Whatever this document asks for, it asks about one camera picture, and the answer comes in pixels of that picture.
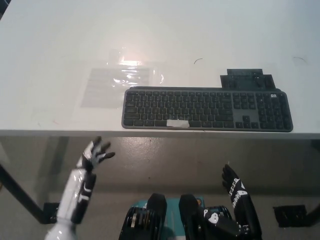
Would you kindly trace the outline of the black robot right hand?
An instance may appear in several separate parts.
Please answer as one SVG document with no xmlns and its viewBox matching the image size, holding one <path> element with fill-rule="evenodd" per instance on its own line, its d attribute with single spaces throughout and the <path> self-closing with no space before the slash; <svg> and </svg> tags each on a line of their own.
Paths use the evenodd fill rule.
<svg viewBox="0 0 320 240">
<path fill-rule="evenodd" d="M 240 177 L 228 164 L 222 169 L 222 185 L 232 202 L 237 202 L 241 196 L 248 195 Z"/>
</svg>

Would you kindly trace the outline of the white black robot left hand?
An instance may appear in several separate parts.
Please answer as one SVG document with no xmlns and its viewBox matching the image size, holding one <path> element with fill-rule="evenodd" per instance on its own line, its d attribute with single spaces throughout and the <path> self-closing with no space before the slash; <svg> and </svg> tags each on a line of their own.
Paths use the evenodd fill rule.
<svg viewBox="0 0 320 240">
<path fill-rule="evenodd" d="M 104 160 L 111 159 L 115 152 L 109 151 L 111 143 L 103 142 L 102 137 L 98 136 L 85 147 L 76 164 L 78 169 L 84 169 L 92 172 Z"/>
</svg>

